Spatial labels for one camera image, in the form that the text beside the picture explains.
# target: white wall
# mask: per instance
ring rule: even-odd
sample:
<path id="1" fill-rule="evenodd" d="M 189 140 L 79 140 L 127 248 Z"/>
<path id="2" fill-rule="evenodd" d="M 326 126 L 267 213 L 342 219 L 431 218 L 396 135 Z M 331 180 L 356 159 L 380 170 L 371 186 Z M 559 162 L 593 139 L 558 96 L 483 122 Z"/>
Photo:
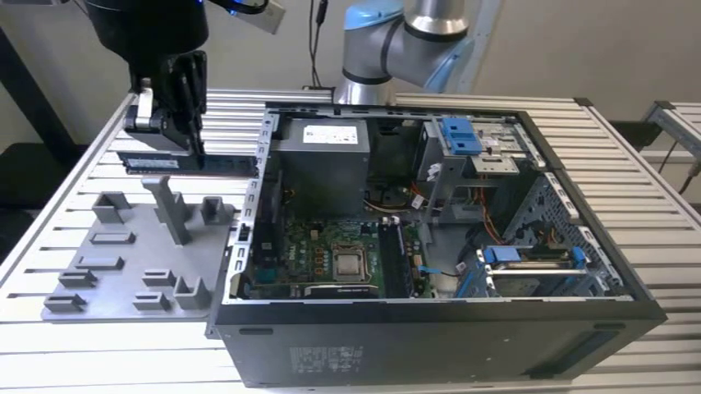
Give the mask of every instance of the white wall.
<path id="1" fill-rule="evenodd" d="M 125 96 L 125 65 L 72 3 L 0 6 L 0 23 L 68 132 L 89 142 Z"/>
<path id="2" fill-rule="evenodd" d="M 503 0 L 473 93 L 587 97 L 617 120 L 698 102 L 698 15 L 698 0 Z"/>

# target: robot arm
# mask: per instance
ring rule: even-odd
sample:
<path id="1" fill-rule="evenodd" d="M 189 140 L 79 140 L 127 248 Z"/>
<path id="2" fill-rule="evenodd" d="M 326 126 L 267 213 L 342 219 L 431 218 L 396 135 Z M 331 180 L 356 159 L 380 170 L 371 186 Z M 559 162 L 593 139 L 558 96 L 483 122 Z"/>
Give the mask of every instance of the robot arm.
<path id="1" fill-rule="evenodd" d="M 235 0 L 211 0 L 228 12 L 260 13 Z M 131 92 L 125 132 L 157 151 L 200 162 L 205 111 L 207 57 L 196 49 L 208 38 L 203 0 L 87 0 L 101 44 L 129 64 Z"/>
<path id="2" fill-rule="evenodd" d="M 473 51 L 465 0 L 399 0 L 350 6 L 344 19 L 343 80 L 336 103 L 391 105 L 391 79 L 442 92 L 458 61 Z"/>

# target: motherboard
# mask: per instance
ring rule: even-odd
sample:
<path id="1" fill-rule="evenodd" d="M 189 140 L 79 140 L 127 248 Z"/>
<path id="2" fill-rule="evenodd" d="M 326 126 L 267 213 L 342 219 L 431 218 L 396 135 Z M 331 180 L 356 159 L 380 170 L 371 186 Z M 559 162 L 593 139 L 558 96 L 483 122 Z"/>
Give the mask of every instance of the motherboard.
<path id="1" fill-rule="evenodd" d="M 407 273 L 408 296 L 428 296 L 418 229 L 394 226 L 400 236 L 390 239 L 378 220 L 287 220 L 278 263 L 254 268 L 252 298 L 386 298 L 395 279 L 386 271 Z"/>

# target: white sticker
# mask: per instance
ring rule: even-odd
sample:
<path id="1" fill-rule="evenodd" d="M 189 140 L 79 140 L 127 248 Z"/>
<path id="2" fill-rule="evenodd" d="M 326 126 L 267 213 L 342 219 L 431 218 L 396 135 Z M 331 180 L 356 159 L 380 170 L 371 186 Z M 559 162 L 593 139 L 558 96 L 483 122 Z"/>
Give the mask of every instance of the white sticker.
<path id="1" fill-rule="evenodd" d="M 306 126 L 304 144 L 358 144 L 358 130 L 355 126 Z"/>
<path id="2" fill-rule="evenodd" d="M 487 137 L 482 139 L 482 142 L 487 144 L 487 146 L 498 146 L 499 141 L 494 140 L 493 138 Z"/>
<path id="3" fill-rule="evenodd" d="M 457 270 L 458 273 L 461 273 L 461 275 L 462 275 L 462 273 L 466 271 L 466 269 L 467 269 L 467 264 L 465 264 L 465 261 L 461 261 L 461 262 L 458 263 L 458 265 L 455 265 L 455 270 Z"/>
<path id="4" fill-rule="evenodd" d="M 128 158 L 129 167 L 148 168 L 177 168 L 177 160 L 163 160 L 159 158 Z"/>
<path id="5" fill-rule="evenodd" d="M 416 195 L 416 197 L 414 197 L 414 200 L 411 201 L 411 206 L 414 207 L 414 209 L 420 208 L 424 200 L 426 199 L 420 195 Z"/>

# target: metal frame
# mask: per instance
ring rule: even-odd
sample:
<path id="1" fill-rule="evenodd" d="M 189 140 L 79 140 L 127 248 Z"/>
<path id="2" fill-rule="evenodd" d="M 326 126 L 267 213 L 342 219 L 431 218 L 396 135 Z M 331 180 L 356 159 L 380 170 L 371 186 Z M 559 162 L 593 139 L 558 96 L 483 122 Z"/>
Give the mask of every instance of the metal frame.
<path id="1" fill-rule="evenodd" d="M 643 120 L 654 122 L 701 160 L 701 104 L 658 101 Z"/>
<path id="2" fill-rule="evenodd" d="M 602 394 L 630 389 L 635 394 L 653 394 L 661 387 L 674 387 L 678 393 L 698 392 L 698 216 L 682 208 L 675 193 L 645 165 L 639 154 L 629 150 L 607 122 L 566 98 L 400 94 L 398 100 L 402 105 L 414 107 L 499 108 L 529 112 L 597 218 L 667 312 L 669 322 L 573 382 L 497 383 L 487 385 L 490 387 L 483 383 L 451 383 L 354 387 L 352 391 L 574 390 Z M 203 132 L 209 151 L 254 152 L 266 101 L 328 103 L 330 98 L 327 92 L 212 90 Z M 152 392 L 185 389 L 191 386 L 183 383 L 196 382 L 200 391 L 244 390 L 221 342 L 208 341 L 201 335 L 203 323 L 157 323 L 168 324 L 167 327 L 152 323 L 37 323 L 41 302 L 56 283 L 57 270 L 71 262 L 76 243 L 84 237 L 84 223 L 95 220 L 84 210 L 95 201 L 97 191 L 120 188 L 129 199 L 147 202 L 147 197 L 132 188 L 137 180 L 124 174 L 113 153 L 116 150 L 144 150 L 144 146 L 119 130 L 119 119 L 129 102 L 131 98 L 119 107 L 67 182 L 0 265 L 4 282 L 0 287 L 0 320 L 4 322 L 0 337 L 12 338 L 0 346 L 3 358 L 8 360 L 3 367 L 3 386 L 69 386 L 71 392 L 81 392 L 81 388 L 91 392 L 95 388 L 85 386 L 101 384 L 113 392 Z M 185 199 L 216 193 L 224 202 L 243 206 L 244 181 L 180 177 L 173 179 L 172 186 L 173 191 L 184 192 Z M 120 368 L 104 369 L 105 364 L 116 362 L 116 356 Z M 37 364 L 51 367 L 52 373 L 35 373 L 28 378 L 25 371 Z M 347 387 L 324 389 L 338 393 L 347 390 Z"/>
<path id="3" fill-rule="evenodd" d="M 502 117 L 514 117 L 518 119 L 519 123 L 514 124 L 515 131 L 521 135 L 521 140 L 523 141 L 525 145 L 527 146 L 527 150 L 530 154 L 533 155 L 534 160 L 534 166 L 538 170 L 545 171 L 546 168 L 551 169 L 551 172 L 546 173 L 546 179 L 551 183 L 551 187 L 561 190 L 561 192 L 566 195 L 563 197 L 562 195 L 558 195 L 559 199 L 562 200 L 562 204 L 565 207 L 569 208 L 567 211 L 570 214 L 577 216 L 577 221 L 579 224 L 583 222 L 583 226 L 581 227 L 581 231 L 585 231 L 589 233 L 589 236 L 582 236 L 582 239 L 585 242 L 590 243 L 593 245 L 593 251 L 594 253 L 598 253 L 601 256 L 601 262 L 606 264 L 607 266 L 614 265 L 617 270 L 619 271 L 619 274 L 625 277 L 625 283 L 627 286 L 627 290 L 634 295 L 634 299 L 638 301 L 649 300 L 649 293 L 643 286 L 639 286 L 639 278 L 631 276 L 631 267 L 627 263 L 627 260 L 625 256 L 621 254 L 618 248 L 615 248 L 613 240 L 610 239 L 610 236 L 607 235 L 606 231 L 603 230 L 603 226 L 601 225 L 601 222 L 597 220 L 595 215 L 593 214 L 589 205 L 586 204 L 586 200 L 579 192 L 579 190 L 575 188 L 574 182 L 571 181 L 570 177 L 567 176 L 566 172 L 563 172 L 563 164 L 555 155 L 551 146 L 549 145 L 546 138 L 539 132 L 538 127 L 534 125 L 533 120 L 530 116 L 527 115 L 527 112 L 523 111 L 507 111 L 507 110 L 489 110 L 489 109 L 474 109 L 474 108 L 431 108 L 430 110 L 426 110 L 426 108 L 420 107 L 375 107 L 375 106 L 356 106 L 356 105 L 314 105 L 314 106 L 304 106 L 296 103 L 268 103 L 267 104 L 268 111 L 264 115 L 264 122 L 263 122 L 263 130 L 262 130 L 262 136 L 259 140 L 259 149 L 256 151 L 258 160 L 260 163 L 259 167 L 259 173 L 263 174 L 266 171 L 266 160 L 268 155 L 268 139 L 270 139 L 270 133 L 275 130 L 275 127 L 279 123 L 279 116 L 278 114 L 284 113 L 299 113 L 306 114 L 311 111 L 314 111 L 314 114 L 323 117 L 331 117 L 331 118 L 339 118 L 339 119 L 352 119 L 352 118 L 372 118 L 372 117 L 382 117 L 382 118 L 398 118 L 398 119 L 422 119 L 424 120 L 430 125 L 435 126 L 436 119 L 440 117 L 452 117 L 452 116 L 467 116 L 470 118 L 478 119 L 482 116 L 502 116 Z M 444 145 L 444 140 L 442 139 L 442 134 L 438 133 L 438 138 L 442 141 L 442 144 Z M 461 166 L 465 164 L 465 157 L 463 156 L 451 156 L 447 155 L 446 159 L 452 159 L 455 166 L 461 168 Z M 442 190 L 443 183 L 446 183 L 446 177 L 461 177 L 459 176 L 461 171 L 448 172 L 448 171 L 440 171 L 440 175 L 438 176 L 435 180 L 435 190 Z M 259 190 L 260 185 L 258 186 L 258 189 L 247 194 L 247 202 L 244 206 L 244 214 L 242 215 L 242 223 L 246 223 L 247 232 L 248 234 L 252 233 L 252 227 L 254 227 L 254 220 L 256 216 L 256 208 L 258 208 L 258 201 L 259 201 Z M 435 203 L 435 196 L 436 193 L 434 193 L 430 196 L 430 203 L 428 207 L 426 209 L 426 213 L 423 214 L 423 221 L 430 222 L 430 210 L 434 207 Z M 232 282 L 232 278 L 238 273 L 242 273 L 246 270 L 247 265 L 247 251 L 250 250 L 251 245 L 251 237 L 248 237 L 246 240 L 242 240 L 240 237 L 235 240 L 234 248 L 235 252 L 232 255 L 232 259 L 235 259 L 235 263 L 230 262 L 228 264 L 228 271 L 227 271 L 227 286 L 226 291 L 223 293 L 223 304 L 224 305 L 264 305 L 270 304 L 270 300 L 238 300 L 231 299 L 227 297 L 227 294 L 232 294 L 230 283 Z M 615 273 L 617 270 L 613 270 L 611 275 L 621 280 L 618 273 Z M 471 298 L 471 299 L 458 299 L 461 301 L 466 302 L 485 302 L 485 299 L 481 298 Z M 443 302 L 444 300 L 430 300 L 435 301 L 436 303 Z M 319 303 L 318 300 L 275 300 L 276 304 L 283 303 L 303 303 L 303 304 L 314 304 Z M 372 302 L 372 300 L 358 300 L 356 302 Z M 412 303 L 415 302 L 414 299 L 407 300 L 391 300 L 392 303 Z M 236 316 L 238 313 L 234 309 L 230 310 L 230 313 Z"/>

